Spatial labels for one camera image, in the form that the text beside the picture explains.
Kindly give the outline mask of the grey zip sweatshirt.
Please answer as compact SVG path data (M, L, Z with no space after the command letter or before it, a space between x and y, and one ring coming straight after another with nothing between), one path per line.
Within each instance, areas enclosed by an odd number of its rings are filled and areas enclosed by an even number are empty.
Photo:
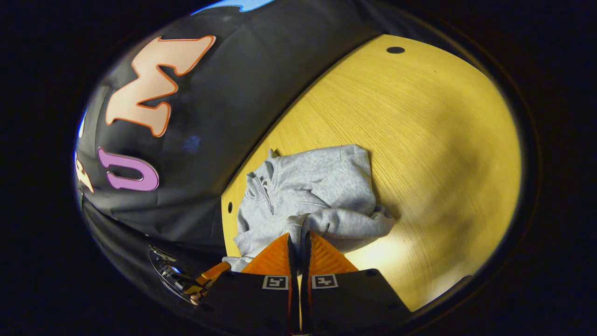
M245 270L275 239L289 234L298 255L310 232L348 253L388 235L396 219L376 198L367 150L324 147L266 160L246 175L234 242L240 257L225 257L233 272Z

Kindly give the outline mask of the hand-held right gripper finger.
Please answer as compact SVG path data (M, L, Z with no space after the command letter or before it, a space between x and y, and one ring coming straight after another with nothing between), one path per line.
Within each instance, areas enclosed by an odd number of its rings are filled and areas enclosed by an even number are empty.
M303 332L382 336L412 316L379 270L359 270L320 235L305 236L300 256Z
M201 322L226 336L290 336L299 329L292 239L275 239L241 272L227 270L201 300Z

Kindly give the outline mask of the black backdrop cloth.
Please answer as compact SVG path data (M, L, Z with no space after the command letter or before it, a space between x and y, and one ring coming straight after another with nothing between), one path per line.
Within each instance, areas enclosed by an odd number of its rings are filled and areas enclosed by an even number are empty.
M386 35L433 44L381 0L221 0L134 45L92 93L73 153L80 209L109 261L150 300L194 314L149 246L207 270L240 257L246 176L270 151L291 154L274 145L243 172L248 157L320 77Z

